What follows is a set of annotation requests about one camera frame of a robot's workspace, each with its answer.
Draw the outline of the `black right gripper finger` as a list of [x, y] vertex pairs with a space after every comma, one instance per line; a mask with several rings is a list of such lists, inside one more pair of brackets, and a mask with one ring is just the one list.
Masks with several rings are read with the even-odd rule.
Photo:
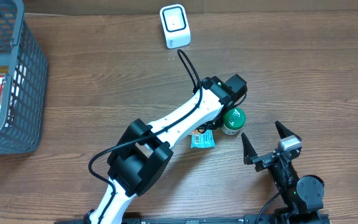
[[258, 158], [258, 155], [245, 133], [241, 134], [241, 138], [244, 153], [244, 164], [251, 165], [254, 163], [254, 159]]
[[299, 141], [302, 140], [302, 138], [299, 135], [295, 134], [293, 131], [290, 131], [281, 122], [276, 121], [275, 126], [281, 139], [287, 138], [289, 136], [295, 136]]

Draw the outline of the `green lid jar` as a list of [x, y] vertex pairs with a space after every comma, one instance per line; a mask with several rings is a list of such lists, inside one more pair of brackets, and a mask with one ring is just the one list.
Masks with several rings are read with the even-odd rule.
[[222, 131], [227, 135], [235, 135], [240, 131], [245, 122], [245, 113], [239, 108], [233, 108], [223, 117]]

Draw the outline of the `teal tissue packet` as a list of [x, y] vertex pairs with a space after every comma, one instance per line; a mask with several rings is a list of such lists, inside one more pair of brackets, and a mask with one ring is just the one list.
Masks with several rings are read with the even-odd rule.
[[191, 134], [191, 148], [214, 148], [216, 146], [212, 130], [207, 130], [205, 133], [195, 131]]

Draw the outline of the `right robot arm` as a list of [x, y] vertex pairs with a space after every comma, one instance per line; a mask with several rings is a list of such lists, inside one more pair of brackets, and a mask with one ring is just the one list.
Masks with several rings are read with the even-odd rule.
[[271, 153], [258, 156], [245, 133], [241, 134], [244, 164], [260, 172], [267, 169], [278, 192], [256, 215], [245, 215], [246, 223], [329, 223], [323, 208], [324, 181], [317, 175], [299, 177], [292, 160], [301, 154], [302, 138], [275, 122], [280, 140]]

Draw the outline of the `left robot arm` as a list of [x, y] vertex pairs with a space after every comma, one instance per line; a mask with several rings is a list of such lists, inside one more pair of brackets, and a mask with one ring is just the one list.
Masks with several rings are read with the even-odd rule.
[[91, 159], [108, 156], [107, 178], [90, 170], [108, 187], [97, 209], [84, 216], [84, 223], [122, 222], [133, 198], [145, 194], [161, 177], [177, 143], [197, 129], [223, 126], [224, 115], [247, 94], [247, 83], [239, 75], [226, 82], [206, 77], [196, 88], [190, 100], [163, 118], [149, 124], [133, 121], [116, 146]]

